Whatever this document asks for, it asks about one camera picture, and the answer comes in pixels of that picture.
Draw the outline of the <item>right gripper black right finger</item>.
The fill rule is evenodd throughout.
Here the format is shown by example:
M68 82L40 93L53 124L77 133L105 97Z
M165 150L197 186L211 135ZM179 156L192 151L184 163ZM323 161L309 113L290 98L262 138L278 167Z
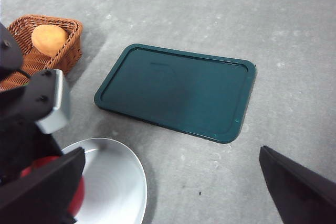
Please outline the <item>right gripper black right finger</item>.
M335 183L262 146L259 163L283 223L335 223Z

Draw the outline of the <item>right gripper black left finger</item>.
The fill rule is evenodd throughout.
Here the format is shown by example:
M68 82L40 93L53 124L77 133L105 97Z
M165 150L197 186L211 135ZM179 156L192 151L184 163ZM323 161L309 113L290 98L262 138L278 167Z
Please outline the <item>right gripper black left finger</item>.
M1 188L1 223L76 223L85 195L81 147L39 158Z

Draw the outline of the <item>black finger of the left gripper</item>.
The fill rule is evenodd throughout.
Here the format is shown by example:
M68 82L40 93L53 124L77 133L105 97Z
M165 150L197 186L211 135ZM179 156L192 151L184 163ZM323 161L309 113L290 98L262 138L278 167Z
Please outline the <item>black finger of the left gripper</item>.
M5 185L18 179L21 172L39 158L62 155L51 134L1 137L1 184Z

